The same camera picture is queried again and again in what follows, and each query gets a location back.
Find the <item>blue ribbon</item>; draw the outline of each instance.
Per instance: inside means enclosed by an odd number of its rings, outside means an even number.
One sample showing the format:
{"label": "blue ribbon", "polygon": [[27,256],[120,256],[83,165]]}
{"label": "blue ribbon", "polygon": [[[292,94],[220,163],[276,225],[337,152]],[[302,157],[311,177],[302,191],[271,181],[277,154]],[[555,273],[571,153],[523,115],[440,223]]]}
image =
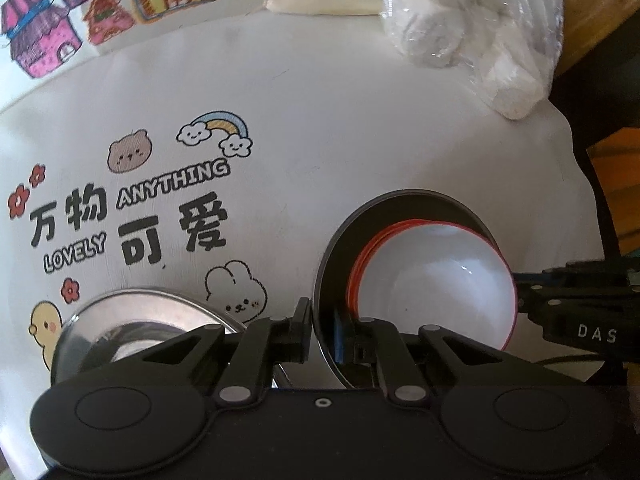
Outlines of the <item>blue ribbon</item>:
{"label": "blue ribbon", "polygon": [[40,14],[43,10],[45,9],[49,9],[49,7],[51,6],[52,1],[50,0],[40,0],[35,7],[32,7],[31,9],[29,9],[29,11],[20,18],[20,20],[18,21],[18,23],[15,25],[14,28],[10,28],[7,32],[6,32],[6,36],[9,38],[9,40],[12,40],[13,38],[15,38],[18,33],[23,30],[27,25],[29,25],[33,19]]}

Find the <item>stainless steel plate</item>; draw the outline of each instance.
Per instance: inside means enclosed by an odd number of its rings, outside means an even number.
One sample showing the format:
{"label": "stainless steel plate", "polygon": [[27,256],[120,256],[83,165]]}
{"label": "stainless steel plate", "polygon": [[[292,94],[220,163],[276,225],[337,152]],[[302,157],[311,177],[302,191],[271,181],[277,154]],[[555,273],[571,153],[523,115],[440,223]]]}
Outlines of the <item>stainless steel plate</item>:
{"label": "stainless steel plate", "polygon": [[[226,333],[244,325],[191,300],[151,289],[124,289],[85,305],[64,325],[51,365],[51,384],[117,361],[199,326],[217,323]],[[280,366],[273,387],[289,386]]]}

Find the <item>flower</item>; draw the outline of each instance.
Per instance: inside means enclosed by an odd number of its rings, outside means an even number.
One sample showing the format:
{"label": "flower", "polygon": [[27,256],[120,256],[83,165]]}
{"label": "flower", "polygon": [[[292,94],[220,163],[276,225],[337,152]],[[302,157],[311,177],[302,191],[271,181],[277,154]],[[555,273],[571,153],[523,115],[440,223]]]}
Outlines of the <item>flower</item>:
{"label": "flower", "polygon": [[15,217],[20,218],[24,214],[24,207],[27,205],[29,199],[29,190],[24,189],[24,184],[20,184],[15,188],[15,193],[9,195],[7,205],[9,206],[9,218],[12,220]]}
{"label": "flower", "polygon": [[31,176],[29,177],[29,184],[31,187],[36,188],[38,184],[44,181],[44,166],[36,164],[31,170]]}
{"label": "flower", "polygon": [[62,284],[60,294],[62,294],[62,297],[65,298],[66,304],[79,300],[80,283],[76,282],[76,280],[72,280],[71,278],[67,278]]}

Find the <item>clear plastic bag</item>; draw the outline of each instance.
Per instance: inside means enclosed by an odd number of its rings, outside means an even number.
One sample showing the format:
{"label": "clear plastic bag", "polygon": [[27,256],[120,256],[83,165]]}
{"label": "clear plastic bag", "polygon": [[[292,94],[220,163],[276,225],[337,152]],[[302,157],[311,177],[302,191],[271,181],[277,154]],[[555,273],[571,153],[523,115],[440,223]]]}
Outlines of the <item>clear plastic bag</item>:
{"label": "clear plastic bag", "polygon": [[562,0],[383,0],[383,23],[417,64],[464,62],[478,96],[518,120],[546,98],[562,51]]}

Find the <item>smiling cloud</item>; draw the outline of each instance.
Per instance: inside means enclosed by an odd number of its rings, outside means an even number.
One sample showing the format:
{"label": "smiling cloud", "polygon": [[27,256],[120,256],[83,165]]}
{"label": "smiling cloud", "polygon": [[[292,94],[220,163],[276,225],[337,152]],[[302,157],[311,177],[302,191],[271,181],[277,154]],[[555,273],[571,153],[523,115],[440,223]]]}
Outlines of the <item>smiling cloud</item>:
{"label": "smiling cloud", "polygon": [[209,139],[211,131],[205,123],[185,124],[180,128],[180,133],[175,140],[187,146],[197,146],[203,140]]}
{"label": "smiling cloud", "polygon": [[267,291],[262,283],[251,275],[246,263],[239,260],[227,262],[223,267],[213,267],[205,277],[207,301],[222,312],[246,323],[258,317],[267,305]]}
{"label": "smiling cloud", "polygon": [[218,146],[226,157],[249,156],[254,142],[249,137],[240,137],[238,134],[229,135],[221,140]]}

